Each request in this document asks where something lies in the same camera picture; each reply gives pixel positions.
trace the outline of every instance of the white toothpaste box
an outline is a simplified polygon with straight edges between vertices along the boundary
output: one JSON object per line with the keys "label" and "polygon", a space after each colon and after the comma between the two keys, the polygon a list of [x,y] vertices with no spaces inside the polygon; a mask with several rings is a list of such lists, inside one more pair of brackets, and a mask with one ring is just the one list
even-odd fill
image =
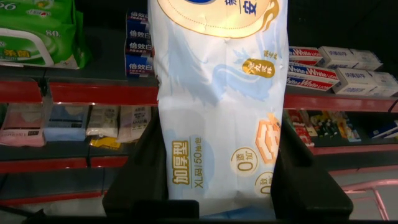
{"label": "white toothpaste box", "polygon": [[289,62],[287,85],[327,91],[338,82],[334,70]]}
{"label": "white toothpaste box", "polygon": [[354,54],[345,48],[340,47],[320,47],[319,53],[322,59],[318,62],[319,67],[323,68],[354,68],[359,62]]}
{"label": "white toothpaste box", "polygon": [[373,77],[365,70],[337,68],[336,74],[340,79],[333,87],[336,94],[367,95],[377,87]]}
{"label": "white toothpaste box", "polygon": [[397,80],[387,72],[372,72],[368,73],[373,77],[377,87],[371,90],[368,95],[375,96],[392,96],[398,91]]}
{"label": "white toothpaste box", "polygon": [[304,65],[316,65],[322,55],[315,47],[289,47],[289,61]]}
{"label": "white toothpaste box", "polygon": [[356,60],[359,62],[354,68],[355,69],[363,69],[368,71],[375,71],[378,69],[383,63],[379,60],[379,58],[370,50],[356,50],[350,49],[350,51],[355,56]]}

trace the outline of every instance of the green wet wipes package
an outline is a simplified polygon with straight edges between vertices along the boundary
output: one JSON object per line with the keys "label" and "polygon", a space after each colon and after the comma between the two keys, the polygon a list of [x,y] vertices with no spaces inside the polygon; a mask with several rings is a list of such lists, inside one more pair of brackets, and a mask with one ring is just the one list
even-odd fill
{"label": "green wet wipes package", "polygon": [[78,69],[90,58],[73,1],[0,1],[0,65]]}

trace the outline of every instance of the tissue package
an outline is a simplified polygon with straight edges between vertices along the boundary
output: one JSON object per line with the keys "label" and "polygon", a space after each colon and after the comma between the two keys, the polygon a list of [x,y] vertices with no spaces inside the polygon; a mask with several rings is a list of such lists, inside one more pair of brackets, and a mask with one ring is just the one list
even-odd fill
{"label": "tissue package", "polygon": [[0,130],[0,144],[44,146],[44,110],[41,104],[10,103]]}
{"label": "tissue package", "polygon": [[88,106],[54,105],[44,128],[46,141],[84,141]]}
{"label": "tissue package", "polygon": [[139,139],[150,121],[150,106],[122,106],[118,143]]}
{"label": "tissue package", "polygon": [[118,137],[119,106],[93,106],[86,134]]}
{"label": "tissue package", "polygon": [[74,1],[1,1],[0,11],[0,65],[77,69],[91,57]]}
{"label": "tissue package", "polygon": [[287,1],[150,0],[169,199],[269,208],[289,61]]}

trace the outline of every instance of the pink package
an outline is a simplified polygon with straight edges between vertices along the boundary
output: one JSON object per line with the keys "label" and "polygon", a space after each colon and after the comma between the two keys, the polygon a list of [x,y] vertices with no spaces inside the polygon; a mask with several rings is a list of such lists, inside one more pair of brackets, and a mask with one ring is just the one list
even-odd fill
{"label": "pink package", "polygon": [[10,103],[0,129],[0,144],[44,146],[44,109],[40,104]]}

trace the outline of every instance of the white plastic package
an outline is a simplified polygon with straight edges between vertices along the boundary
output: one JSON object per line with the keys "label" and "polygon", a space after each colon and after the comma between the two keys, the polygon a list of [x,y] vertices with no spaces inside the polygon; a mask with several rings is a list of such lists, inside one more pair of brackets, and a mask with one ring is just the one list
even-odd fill
{"label": "white plastic package", "polygon": [[118,137],[119,106],[93,106],[86,135]]}
{"label": "white plastic package", "polygon": [[131,142],[139,139],[145,131],[150,117],[150,106],[122,106],[120,130],[116,142]]}
{"label": "white plastic package", "polygon": [[169,199],[270,207],[289,61],[286,0],[150,0]]}

